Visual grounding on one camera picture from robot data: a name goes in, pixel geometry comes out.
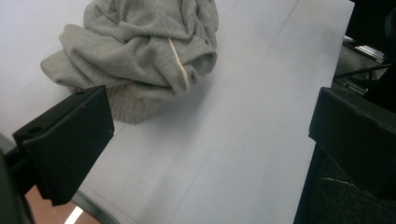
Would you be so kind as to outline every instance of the gray fabric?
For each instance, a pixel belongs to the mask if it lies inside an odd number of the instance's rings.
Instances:
[[[330,159],[319,166],[310,195],[310,224],[396,223],[396,202],[378,200],[358,189]]]
[[[41,68],[65,86],[106,85],[113,117],[137,123],[188,91],[168,38],[192,86],[215,65],[218,24],[214,0],[94,0]]]

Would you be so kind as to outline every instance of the gray sweatshirt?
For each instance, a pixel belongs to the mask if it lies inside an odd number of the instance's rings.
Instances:
[[[218,25],[214,0],[94,0],[41,68],[61,85],[106,85],[113,117],[137,123],[213,69]]]

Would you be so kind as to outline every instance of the drawstring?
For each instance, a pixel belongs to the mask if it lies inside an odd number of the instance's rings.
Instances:
[[[181,65],[180,60],[178,59],[178,55],[177,55],[175,46],[174,46],[174,44],[172,42],[172,39],[168,38],[168,41],[169,41],[169,45],[171,46],[172,51],[174,52],[178,68],[180,68],[181,74],[183,75],[184,84],[186,85],[186,91],[189,91],[190,90],[190,83],[189,83],[189,77],[187,76],[187,72],[184,69],[183,65]]]

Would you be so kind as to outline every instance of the brown floor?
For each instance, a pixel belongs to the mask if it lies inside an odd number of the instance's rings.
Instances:
[[[38,192],[36,186],[34,186],[25,195],[30,209],[32,211],[35,223],[37,224],[64,224],[76,205],[72,202],[65,205],[52,207],[50,200],[43,200]],[[99,224],[99,222],[91,217],[88,213],[83,212],[75,223],[80,224]]]

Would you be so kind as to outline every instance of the white surface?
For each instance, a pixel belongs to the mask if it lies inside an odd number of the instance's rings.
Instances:
[[[1,133],[68,95],[39,63],[85,1],[0,3]],[[353,4],[218,0],[219,59],[191,92],[116,136],[81,191],[121,223],[292,223],[314,149],[309,122],[330,86]]]

